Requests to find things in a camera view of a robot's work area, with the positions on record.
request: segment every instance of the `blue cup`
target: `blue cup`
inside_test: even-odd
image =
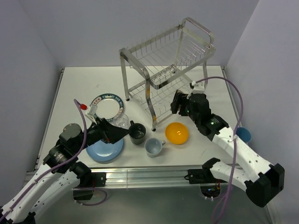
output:
[[[251,140],[250,131],[248,131],[245,127],[238,127],[236,134],[245,143],[250,142]]]
[[[160,141],[159,139],[149,139],[145,142],[145,150],[150,158],[155,158],[158,156],[158,154],[161,152],[163,145],[165,144],[165,141]]]

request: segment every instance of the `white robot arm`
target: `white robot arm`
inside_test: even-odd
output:
[[[285,170],[279,165],[272,165],[254,152],[240,138],[234,136],[233,129],[220,116],[211,113],[209,102],[200,87],[193,86],[192,94],[177,91],[171,103],[171,112],[181,116],[189,116],[201,134],[208,137],[234,156],[234,139],[236,141],[236,163],[244,171],[234,169],[232,184],[243,189],[249,199],[257,206],[264,207],[284,188]],[[229,181],[231,167],[212,158],[207,161],[201,171],[188,177],[189,183],[203,183],[221,179]]]
[[[114,144],[128,134],[127,129],[115,127],[105,119],[95,118],[94,123],[86,130],[85,144],[78,124],[64,128],[33,178],[0,209],[0,224],[34,224],[35,219],[67,191],[79,184],[93,185],[90,168],[77,162],[79,149],[99,140]]]

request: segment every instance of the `light blue plate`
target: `light blue plate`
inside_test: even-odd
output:
[[[87,147],[87,154],[97,162],[106,162],[114,159],[121,152],[123,148],[123,139],[119,140],[115,144],[106,144],[102,141],[98,141],[93,145]]]

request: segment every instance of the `gray wall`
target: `gray wall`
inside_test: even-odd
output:
[[[298,0],[260,0],[227,66],[244,97],[251,146],[285,168],[285,189],[274,201],[288,224],[299,217],[298,9]]]
[[[0,205],[21,189],[42,140],[58,69],[16,0],[0,1]]]
[[[210,64],[226,65],[258,0],[19,0],[65,66],[120,65],[118,50],[190,16],[215,34]]]

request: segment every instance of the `yellow bowl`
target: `yellow bowl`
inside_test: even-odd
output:
[[[174,122],[166,127],[165,136],[171,143],[180,145],[187,141],[189,132],[185,125]]]

